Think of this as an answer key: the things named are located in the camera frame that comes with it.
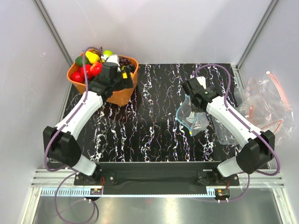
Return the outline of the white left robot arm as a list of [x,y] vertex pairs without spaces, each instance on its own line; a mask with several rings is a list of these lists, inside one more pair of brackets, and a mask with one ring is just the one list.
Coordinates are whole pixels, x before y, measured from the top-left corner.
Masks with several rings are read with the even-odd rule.
[[44,129],[44,160],[60,162],[84,174],[89,184],[97,184],[101,179],[101,173],[97,171],[96,163],[82,154],[77,143],[78,136],[90,117],[103,106],[113,92],[133,87],[130,70],[123,73],[119,56],[110,56],[103,63],[100,74],[88,84],[88,89],[71,112],[54,127],[47,126]]

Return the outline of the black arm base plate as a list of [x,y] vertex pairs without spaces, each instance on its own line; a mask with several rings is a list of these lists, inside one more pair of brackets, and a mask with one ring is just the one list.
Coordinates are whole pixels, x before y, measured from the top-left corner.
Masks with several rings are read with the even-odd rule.
[[219,162],[101,162],[92,176],[78,174],[75,185],[116,186],[122,183],[180,182],[201,186],[239,186],[234,172],[229,177],[216,174]]

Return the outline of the clear blue zip top bag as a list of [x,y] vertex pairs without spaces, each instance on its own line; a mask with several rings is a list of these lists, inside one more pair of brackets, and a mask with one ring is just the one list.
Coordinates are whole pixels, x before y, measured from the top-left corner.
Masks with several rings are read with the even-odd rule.
[[190,96],[185,94],[185,99],[176,111],[177,121],[189,130],[191,136],[206,130],[209,121],[204,112],[193,111]]

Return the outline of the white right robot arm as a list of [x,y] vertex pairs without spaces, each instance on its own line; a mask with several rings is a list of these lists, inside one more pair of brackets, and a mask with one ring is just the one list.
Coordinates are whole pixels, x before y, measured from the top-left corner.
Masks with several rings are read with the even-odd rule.
[[213,168],[210,177],[214,183],[223,185],[230,176],[238,173],[250,175],[272,159],[277,159],[274,133],[270,130],[264,132],[251,124],[228,103],[219,90],[212,86],[204,88],[197,77],[187,80],[182,87],[190,99],[191,110],[215,117],[241,147],[238,155]]

